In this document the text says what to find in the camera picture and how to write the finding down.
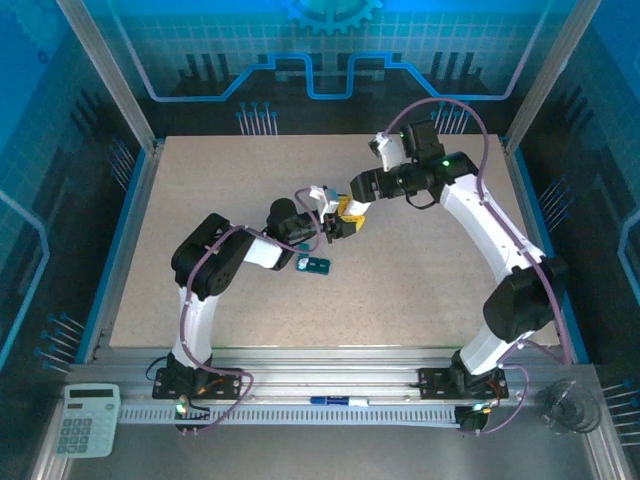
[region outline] black mounting bracket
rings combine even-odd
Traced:
[[[494,388],[501,399],[509,398],[507,380],[499,368],[464,389],[459,387],[451,368],[420,368],[415,386],[420,390],[421,400],[493,400],[497,398]]]
[[[241,372],[239,368],[226,368]],[[240,375],[218,375],[201,368],[193,369],[177,362],[172,354],[167,366],[159,368],[151,397],[156,400],[177,400],[186,396],[191,400],[237,400],[242,389]]]

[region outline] blue pen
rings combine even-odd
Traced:
[[[311,397],[311,405],[344,405],[345,407],[368,407],[364,397]]]

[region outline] calculator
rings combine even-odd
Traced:
[[[106,457],[113,448],[119,413],[117,385],[67,385],[56,454],[67,458]]]

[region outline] calculator display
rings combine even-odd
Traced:
[[[113,397],[113,390],[71,390],[69,392],[70,398],[104,398]]]

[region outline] speckled beige tabletop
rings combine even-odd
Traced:
[[[379,163],[373,135],[169,137],[111,336],[112,347],[170,347],[179,297],[170,267],[182,241],[211,212],[262,229],[271,202],[299,188],[349,182]],[[478,163],[482,137],[441,136],[448,152]],[[486,183],[523,227],[498,138],[491,138]],[[417,197],[416,203],[426,200]],[[442,207],[404,199],[374,203],[357,235],[324,242],[328,276],[246,264],[223,294],[215,346],[461,346],[483,323],[494,288],[484,258]],[[557,343],[553,327],[537,340]]]

